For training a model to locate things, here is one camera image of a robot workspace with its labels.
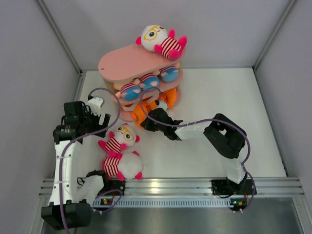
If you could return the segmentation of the white glasses plush face up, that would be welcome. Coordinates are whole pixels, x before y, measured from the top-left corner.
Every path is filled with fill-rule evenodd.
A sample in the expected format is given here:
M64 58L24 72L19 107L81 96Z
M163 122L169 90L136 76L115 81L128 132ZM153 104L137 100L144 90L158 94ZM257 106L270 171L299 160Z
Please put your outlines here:
M109 132L107 141L99 140L99 147L108 154L109 157L117 157L122 151L134 146L140 141L139 135L136 134L134 128L124 123L114 131Z

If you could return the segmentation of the white plush face down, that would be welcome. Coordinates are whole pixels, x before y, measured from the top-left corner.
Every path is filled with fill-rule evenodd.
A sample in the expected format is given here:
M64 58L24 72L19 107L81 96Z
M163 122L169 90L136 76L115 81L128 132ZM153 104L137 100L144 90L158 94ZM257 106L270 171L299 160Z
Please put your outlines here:
M109 179L141 180L143 178L143 160L136 151L117 154L116 157L108 156L102 161L102 170L105 171Z

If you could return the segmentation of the white glasses plush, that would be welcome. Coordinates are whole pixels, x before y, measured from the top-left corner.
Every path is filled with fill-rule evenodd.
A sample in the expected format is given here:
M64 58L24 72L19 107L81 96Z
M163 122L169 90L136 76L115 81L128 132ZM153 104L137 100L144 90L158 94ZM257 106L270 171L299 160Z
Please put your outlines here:
M172 61L181 57L187 42L187 36L176 39L174 29L168 31L160 25L145 27L141 36L136 39L137 45L142 45L148 51L162 54L165 58Z

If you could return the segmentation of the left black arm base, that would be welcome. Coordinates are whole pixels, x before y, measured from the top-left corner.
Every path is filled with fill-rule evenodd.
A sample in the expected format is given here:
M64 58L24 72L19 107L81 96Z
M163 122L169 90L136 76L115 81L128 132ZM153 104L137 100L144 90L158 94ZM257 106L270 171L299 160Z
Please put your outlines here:
M125 181L119 181L115 178L108 177L107 173L102 170L94 170L86 175L85 182L89 182L90 179L95 180L95 185L91 188L95 188L97 196L99 195L116 195L119 191L124 195L125 191Z

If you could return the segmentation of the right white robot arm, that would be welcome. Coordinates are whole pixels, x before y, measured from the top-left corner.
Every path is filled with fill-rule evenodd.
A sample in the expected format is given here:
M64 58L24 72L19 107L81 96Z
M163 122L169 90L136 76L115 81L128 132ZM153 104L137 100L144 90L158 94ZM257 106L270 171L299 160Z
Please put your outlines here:
M195 122L174 120L162 108L149 112L140 124L147 131L162 132L170 140L204 139L209 141L216 151L223 156L226 179L218 182L214 193L234 195L245 188L247 173L241 150L246 144L246 132L223 114L216 114L212 119Z

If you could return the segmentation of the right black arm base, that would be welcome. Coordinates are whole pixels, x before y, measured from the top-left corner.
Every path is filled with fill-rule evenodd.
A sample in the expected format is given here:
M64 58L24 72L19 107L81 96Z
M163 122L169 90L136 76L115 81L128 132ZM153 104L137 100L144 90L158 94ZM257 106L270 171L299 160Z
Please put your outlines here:
M229 179L212 180L213 195L229 197L231 195L256 195L257 190L251 179L244 179L236 184Z

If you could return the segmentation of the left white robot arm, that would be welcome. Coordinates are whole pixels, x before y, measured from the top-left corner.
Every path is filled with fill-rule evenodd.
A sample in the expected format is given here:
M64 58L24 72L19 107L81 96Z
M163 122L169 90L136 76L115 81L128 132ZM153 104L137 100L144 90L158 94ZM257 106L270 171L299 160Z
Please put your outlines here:
M110 115L100 123L100 110L104 100L93 97L87 102L73 101L64 104L61 124L53 131L56 166L52 194L48 205L42 207L42 219L54 230L87 227L91 222L92 203L97 194L109 192L110 182L104 173L93 171L78 188L78 161L82 157L82 136L95 132L105 137Z

